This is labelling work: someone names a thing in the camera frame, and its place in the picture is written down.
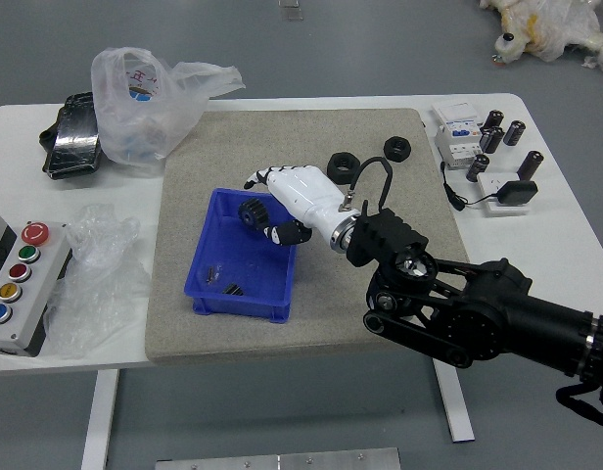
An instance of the metal plate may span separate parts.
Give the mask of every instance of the metal plate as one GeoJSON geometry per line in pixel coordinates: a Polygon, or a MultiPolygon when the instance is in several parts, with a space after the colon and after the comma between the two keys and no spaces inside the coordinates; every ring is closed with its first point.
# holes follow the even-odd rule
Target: metal plate
{"type": "Polygon", "coordinates": [[[395,447],[160,461],[156,470],[400,470],[395,447]]]}
{"type": "Polygon", "coordinates": [[[298,0],[279,0],[280,14],[285,22],[300,22],[303,20],[302,9],[298,0]]]}

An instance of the black cable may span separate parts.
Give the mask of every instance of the black cable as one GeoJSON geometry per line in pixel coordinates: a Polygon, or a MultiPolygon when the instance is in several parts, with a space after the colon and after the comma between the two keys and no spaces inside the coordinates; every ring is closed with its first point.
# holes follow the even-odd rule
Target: black cable
{"type": "Polygon", "coordinates": [[[556,392],[556,400],[571,411],[579,414],[581,417],[593,421],[603,426],[603,413],[594,406],[581,399],[574,399],[574,396],[587,394],[599,389],[599,385],[592,383],[581,383],[570,387],[563,387],[556,392]]]}
{"type": "Polygon", "coordinates": [[[378,211],[381,211],[382,206],[384,205],[384,202],[387,199],[387,196],[389,195],[389,189],[391,189],[391,182],[393,181],[393,168],[391,167],[391,164],[389,164],[389,161],[384,157],[372,157],[364,161],[360,165],[360,168],[358,169],[356,174],[353,176],[351,184],[349,185],[349,191],[353,191],[353,188],[355,187],[356,182],[358,181],[358,177],[360,176],[360,173],[362,173],[362,170],[374,162],[380,162],[384,167],[385,172],[387,173],[387,177],[384,180],[384,187],[382,188],[382,194],[380,195],[380,201],[378,201],[378,211]]]}
{"type": "Polygon", "coordinates": [[[474,204],[481,203],[485,199],[494,198],[497,196],[497,193],[492,193],[487,196],[484,196],[483,198],[480,198],[478,201],[474,201],[473,203],[470,203],[467,200],[467,198],[464,198],[463,196],[459,196],[458,194],[456,194],[456,192],[453,189],[451,189],[451,186],[449,186],[449,184],[447,184],[447,178],[445,177],[445,162],[441,162],[441,174],[442,174],[442,187],[445,190],[447,199],[449,200],[449,203],[452,204],[453,207],[457,211],[462,211],[463,209],[465,209],[465,206],[473,206],[474,204]]]}

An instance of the black gear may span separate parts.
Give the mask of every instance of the black gear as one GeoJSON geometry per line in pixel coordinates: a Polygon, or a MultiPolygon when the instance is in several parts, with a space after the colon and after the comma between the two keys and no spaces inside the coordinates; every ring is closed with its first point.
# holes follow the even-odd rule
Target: black gear
{"type": "Polygon", "coordinates": [[[241,221],[252,228],[260,230],[269,224],[269,212],[258,198],[247,199],[239,206],[241,221]]]}

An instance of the yellow button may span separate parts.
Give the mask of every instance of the yellow button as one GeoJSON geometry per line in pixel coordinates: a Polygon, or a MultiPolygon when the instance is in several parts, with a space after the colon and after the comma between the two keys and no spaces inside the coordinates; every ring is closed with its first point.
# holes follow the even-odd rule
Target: yellow button
{"type": "Polygon", "coordinates": [[[9,282],[0,287],[0,300],[6,303],[14,302],[21,296],[21,286],[14,282],[9,282]]]}

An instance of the metal bolt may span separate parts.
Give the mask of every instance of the metal bolt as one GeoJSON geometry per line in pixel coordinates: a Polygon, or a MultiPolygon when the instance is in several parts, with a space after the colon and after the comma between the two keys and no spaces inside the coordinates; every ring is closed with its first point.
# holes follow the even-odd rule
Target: metal bolt
{"type": "Polygon", "coordinates": [[[393,297],[387,294],[380,294],[378,296],[377,304],[382,310],[392,310],[394,308],[393,297]]]}
{"type": "Polygon", "coordinates": [[[355,196],[355,194],[355,191],[348,189],[348,193],[345,194],[345,198],[339,206],[339,212],[351,211],[351,203],[353,202],[353,197],[355,196]]]}

